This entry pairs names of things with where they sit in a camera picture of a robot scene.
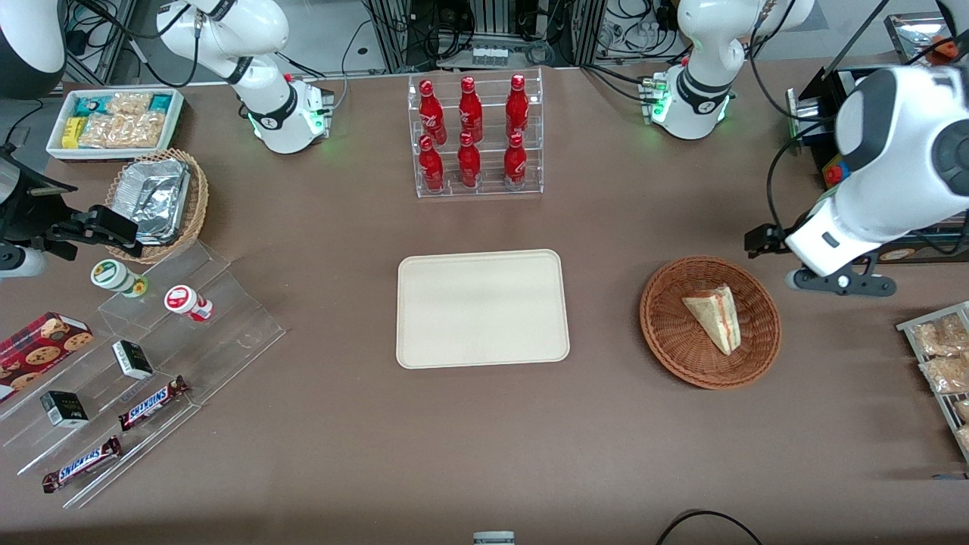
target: acrylic display stand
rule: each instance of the acrylic display stand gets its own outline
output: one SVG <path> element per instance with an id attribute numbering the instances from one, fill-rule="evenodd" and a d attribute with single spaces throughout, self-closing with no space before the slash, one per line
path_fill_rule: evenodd
<path id="1" fill-rule="evenodd" d="M 285 333 L 266 309 L 246 294 L 229 262 L 195 241 L 149 269 L 148 292 L 138 299 L 114 295 L 85 319 L 95 339 L 75 355 L 0 404 L 0 440 L 17 474 L 37 483 L 117 435 L 123 456 L 75 478 L 52 498 L 82 507 L 137 462 Z M 186 284 L 212 301 L 205 322 L 168 312 L 169 288 Z M 154 367 L 148 380 L 124 375 L 111 345 L 138 343 Z M 182 375 L 191 390 L 122 433 L 118 416 Z M 48 390 L 74 392 L 90 421 L 76 430 L 55 428 L 41 407 Z"/>
<path id="2" fill-rule="evenodd" d="M 926 314 L 920 318 L 909 320 L 908 322 L 895 326 L 898 331 L 905 334 L 909 344 L 912 346 L 912 350 L 915 352 L 915 357 L 919 360 L 919 370 L 922 371 L 922 374 L 925 374 L 925 364 L 931 359 L 931 357 L 926 356 L 922 350 L 922 347 L 918 342 L 916 342 L 915 336 L 912 333 L 913 328 L 919 324 L 932 322 L 950 314 L 955 314 L 959 317 L 959 320 L 962 321 L 962 326 L 966 328 L 966 331 L 969 331 L 969 315 L 967 315 L 967 311 L 969 311 L 969 302 L 949 306 L 947 308 L 943 308 L 942 310 L 932 312 L 931 314 Z M 931 384 L 931 379 L 928 376 L 926 377 L 926 380 L 928 380 Z M 955 411 L 955 404 L 969 398 L 969 394 L 939 394 L 935 392 L 934 389 L 932 393 L 935 396 L 935 399 L 939 401 L 939 406 L 942 408 L 942 414 L 945 415 L 946 422 L 949 423 L 949 428 L 952 430 L 953 435 L 955 434 L 956 430 L 965 426 L 966 424 L 969 424 L 963 422 L 962 419 L 959 418 L 958 413 Z M 966 449 L 965 445 L 962 444 L 962 441 L 956 439 L 955 442 L 958 444 L 959 450 L 962 452 L 962 458 L 969 463 L 969 449 Z"/>
<path id="3" fill-rule="evenodd" d="M 525 94 L 528 95 L 528 128 L 522 135 L 523 147 L 528 154 L 525 163 L 525 183 L 517 190 L 505 187 L 505 150 L 508 149 L 508 135 L 505 132 L 505 102 L 512 88 L 512 75 L 525 76 Z M 449 198 L 475 197 L 480 195 L 514 196 L 529 193 L 542 193 L 545 189 L 543 170 L 544 115 L 542 72 L 538 69 L 518 71 L 483 71 L 473 73 L 478 96 L 482 100 L 484 112 L 484 138 L 478 143 L 482 156 L 482 180 L 476 189 L 468 189 L 461 183 L 457 166 L 458 140 L 461 134 L 460 115 L 457 105 L 461 101 L 460 75 L 450 73 L 421 74 L 411 76 L 408 85 L 407 113 L 410 117 L 411 152 L 414 156 L 414 179 L 418 197 Z M 421 164 L 418 155 L 421 149 L 418 138 L 423 134 L 421 126 L 421 94 L 418 83 L 430 80 L 434 83 L 434 94 L 444 108 L 444 125 L 448 130 L 448 141 L 437 147 L 444 161 L 444 191 L 430 193 L 421 177 Z"/>

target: brown wicker basket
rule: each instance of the brown wicker basket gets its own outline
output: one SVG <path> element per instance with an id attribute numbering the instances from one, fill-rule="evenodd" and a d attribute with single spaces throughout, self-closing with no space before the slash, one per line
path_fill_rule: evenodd
<path id="1" fill-rule="evenodd" d="M 153 265 L 172 253 L 180 245 L 196 238 L 202 230 L 202 225 L 205 222 L 205 207 L 208 206 L 208 181 L 205 179 L 205 173 L 202 172 L 199 163 L 191 155 L 178 149 L 155 151 L 139 157 L 135 161 L 147 162 L 162 161 L 165 159 L 178 159 L 192 168 L 192 178 L 188 184 L 188 196 L 185 198 L 185 211 L 182 213 L 181 233 L 175 242 L 167 246 L 145 246 L 141 251 L 141 257 L 132 257 L 117 248 L 109 246 L 108 252 L 117 259 Z M 110 207 L 111 202 L 114 200 L 114 192 L 117 191 L 120 180 L 121 173 L 119 172 L 114 177 L 114 183 L 108 190 L 108 197 L 105 199 L 105 205 L 108 207 Z"/>
<path id="2" fill-rule="evenodd" d="M 725 356 L 683 304 L 689 292 L 730 286 L 740 346 Z M 642 292 L 640 325 L 661 364 L 683 380 L 711 390 L 746 386 L 777 357 L 781 322 L 767 289 L 744 269 L 720 258 L 691 256 L 653 274 Z"/>

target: coca-cola bottle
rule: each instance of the coca-cola bottle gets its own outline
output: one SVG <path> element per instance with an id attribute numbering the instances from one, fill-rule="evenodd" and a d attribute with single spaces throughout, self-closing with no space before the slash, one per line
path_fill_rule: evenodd
<path id="1" fill-rule="evenodd" d="M 482 99 L 475 91 L 475 79 L 461 78 L 461 102 L 457 106 L 461 114 L 461 130 L 471 133 L 475 142 L 485 137 L 485 119 L 482 115 Z"/>
<path id="2" fill-rule="evenodd" d="M 515 132 L 524 134 L 528 128 L 528 95 L 525 94 L 525 76 L 512 76 L 512 92 L 505 103 L 505 132 L 511 138 Z"/>
<path id="3" fill-rule="evenodd" d="M 457 151 L 457 164 L 461 168 L 461 183 L 468 189 L 478 187 L 482 179 L 482 156 L 469 131 L 461 133 L 461 149 Z"/>
<path id="4" fill-rule="evenodd" d="M 427 135 L 421 135 L 418 144 L 421 146 L 418 163 L 421 164 L 424 185 L 427 186 L 427 191 L 440 193 L 444 191 L 444 163 L 441 162 L 441 155 L 434 149 L 434 142 Z"/>
<path id="5" fill-rule="evenodd" d="M 508 138 L 508 149 L 505 150 L 505 187 L 517 191 L 525 185 L 525 161 L 528 154 L 521 147 L 521 133 L 514 133 Z"/>
<path id="6" fill-rule="evenodd" d="M 434 96 L 434 84 L 429 80 L 422 80 L 418 88 L 421 90 L 421 125 L 424 133 L 430 135 L 435 144 L 444 145 L 448 141 L 448 131 L 444 128 L 441 101 Z"/>

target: brown tabletop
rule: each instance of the brown tabletop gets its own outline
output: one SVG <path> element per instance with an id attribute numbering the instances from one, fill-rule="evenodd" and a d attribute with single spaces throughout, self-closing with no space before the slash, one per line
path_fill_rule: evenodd
<path id="1" fill-rule="evenodd" d="M 781 97 L 818 66 L 763 72 Z M 544 77 L 545 195 L 464 203 L 415 196 L 406 78 L 354 80 L 332 137 L 293 156 L 253 137 L 227 86 L 185 89 L 175 144 L 211 186 L 202 239 L 290 331 L 83 509 L 0 462 L 0 541 L 460 544 L 513 529 L 522 545 L 648 543 L 710 508 L 767 543 L 965 543 L 969 482 L 929 480 L 963 465 L 894 324 L 969 299 L 966 268 L 891 269 L 899 291 L 885 300 L 791 291 L 795 258 L 743 251 L 769 218 L 765 172 L 787 130 L 748 70 L 699 142 L 644 126 L 636 103 L 579 70 Z M 79 185 L 68 201 L 81 208 L 117 170 L 51 161 L 47 174 Z M 788 222 L 817 197 L 815 176 L 807 154 L 781 163 Z M 561 255 L 565 361 L 397 364 L 402 259 L 527 248 Z M 780 355 L 747 388 L 691 387 L 643 341 L 644 283 L 701 253 L 741 264 L 777 302 Z M 94 311 L 106 293 L 87 272 L 106 255 L 83 247 L 0 284 L 0 336 L 46 310 Z M 692 521 L 669 543 L 701 536 L 743 542 Z"/>

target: small black box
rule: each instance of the small black box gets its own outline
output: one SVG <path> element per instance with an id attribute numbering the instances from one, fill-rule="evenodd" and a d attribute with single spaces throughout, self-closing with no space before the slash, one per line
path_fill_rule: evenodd
<path id="1" fill-rule="evenodd" d="M 60 428 L 80 428 L 87 424 L 87 414 L 77 394 L 51 390 L 41 396 L 41 405 L 50 423 Z"/>
<path id="2" fill-rule="evenodd" d="M 119 340 L 111 346 L 114 350 L 114 359 L 121 366 L 121 372 L 137 378 L 137 380 L 147 380 L 151 378 L 154 369 L 144 357 L 144 351 L 137 344 L 130 340 Z"/>

